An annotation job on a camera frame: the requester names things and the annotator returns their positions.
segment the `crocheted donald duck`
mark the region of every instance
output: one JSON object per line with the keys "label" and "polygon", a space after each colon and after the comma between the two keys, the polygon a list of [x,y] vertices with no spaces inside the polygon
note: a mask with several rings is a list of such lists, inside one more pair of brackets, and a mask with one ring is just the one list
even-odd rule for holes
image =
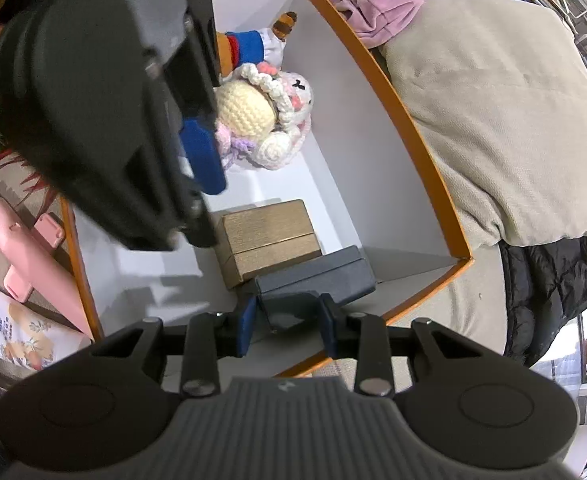
{"label": "crocheted donald duck", "polygon": [[278,170],[311,131],[313,91],[300,74],[246,63],[216,90],[218,150],[225,169],[238,158]]}
{"label": "crocheted donald duck", "polygon": [[280,68],[287,36],[291,33],[297,19],[295,12],[286,12],[273,23],[271,28],[225,34],[218,32],[216,37],[222,76],[229,76],[234,69],[245,63],[257,65],[266,61]]}

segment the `pink bag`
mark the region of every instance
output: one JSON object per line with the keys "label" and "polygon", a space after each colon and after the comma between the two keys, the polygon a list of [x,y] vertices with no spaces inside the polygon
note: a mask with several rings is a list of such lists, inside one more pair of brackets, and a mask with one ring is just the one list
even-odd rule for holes
{"label": "pink bag", "polygon": [[405,28],[424,0],[331,0],[367,48],[386,43]]}

